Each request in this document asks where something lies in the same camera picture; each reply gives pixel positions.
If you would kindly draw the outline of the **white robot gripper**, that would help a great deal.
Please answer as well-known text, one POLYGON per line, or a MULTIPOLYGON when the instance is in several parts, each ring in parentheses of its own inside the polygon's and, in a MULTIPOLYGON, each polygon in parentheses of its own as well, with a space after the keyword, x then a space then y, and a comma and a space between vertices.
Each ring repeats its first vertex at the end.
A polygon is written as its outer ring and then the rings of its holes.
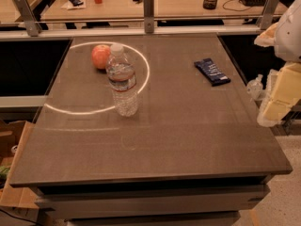
POLYGON ((275 55, 286 62, 267 79, 265 97, 261 102, 257 123, 273 127, 301 99, 301 0, 294 0, 277 23, 271 24, 254 40, 261 47, 274 45, 275 55))

